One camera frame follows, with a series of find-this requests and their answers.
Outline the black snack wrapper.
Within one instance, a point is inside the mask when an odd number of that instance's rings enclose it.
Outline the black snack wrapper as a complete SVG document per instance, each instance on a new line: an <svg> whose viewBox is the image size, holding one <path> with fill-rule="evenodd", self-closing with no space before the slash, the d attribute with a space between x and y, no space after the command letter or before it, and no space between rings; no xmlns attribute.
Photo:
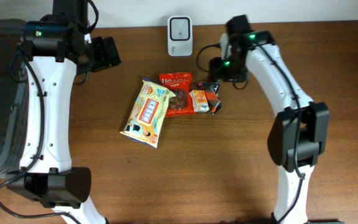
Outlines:
<svg viewBox="0 0 358 224"><path fill-rule="evenodd" d="M219 88L220 88L220 81L217 80L215 82L199 82L197 83L197 87L199 90L203 90L207 102L210 107L210 111L212 115L215 115L222 107L221 100L219 98Z"/></svg>

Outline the orange tissue pack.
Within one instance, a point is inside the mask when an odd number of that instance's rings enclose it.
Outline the orange tissue pack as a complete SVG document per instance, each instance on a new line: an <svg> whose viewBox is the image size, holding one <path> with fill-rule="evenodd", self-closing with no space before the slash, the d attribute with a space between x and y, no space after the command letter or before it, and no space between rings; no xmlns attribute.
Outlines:
<svg viewBox="0 0 358 224"><path fill-rule="evenodd" d="M193 109L196 113L209 111L209 104L204 90L192 90L190 96L193 103Z"/></svg>

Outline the red candy bag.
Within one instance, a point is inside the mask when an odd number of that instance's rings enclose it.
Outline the red candy bag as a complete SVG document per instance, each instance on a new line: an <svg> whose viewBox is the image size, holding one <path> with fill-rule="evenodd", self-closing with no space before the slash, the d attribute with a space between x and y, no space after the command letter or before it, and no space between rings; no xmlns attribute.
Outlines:
<svg viewBox="0 0 358 224"><path fill-rule="evenodd" d="M159 78L161 85L175 94L169 99L166 117L195 114L190 96L191 72L161 73Z"/></svg>

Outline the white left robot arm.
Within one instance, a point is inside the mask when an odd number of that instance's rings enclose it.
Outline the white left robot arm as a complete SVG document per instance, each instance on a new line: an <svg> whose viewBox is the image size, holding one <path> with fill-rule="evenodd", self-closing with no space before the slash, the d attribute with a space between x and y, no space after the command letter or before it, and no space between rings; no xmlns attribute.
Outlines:
<svg viewBox="0 0 358 224"><path fill-rule="evenodd" d="M106 223L90 198L91 171L74 167L68 143L71 89L77 75L120 64L114 40L91 37L93 1L54 1L51 14L28 22L18 53L28 73L27 133L19 168L4 186L67 223Z"/></svg>

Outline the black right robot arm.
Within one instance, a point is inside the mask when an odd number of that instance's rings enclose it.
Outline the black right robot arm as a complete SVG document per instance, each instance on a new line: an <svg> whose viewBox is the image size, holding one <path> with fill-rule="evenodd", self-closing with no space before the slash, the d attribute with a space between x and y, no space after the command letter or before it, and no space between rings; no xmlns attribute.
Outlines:
<svg viewBox="0 0 358 224"><path fill-rule="evenodd" d="M308 185L325 150L329 109L316 103L293 78L267 30L255 31L246 15L226 23L221 56L209 61L212 81L247 83L257 79L275 115L267 147L278 169L278 197L272 223L308 223Z"/></svg>

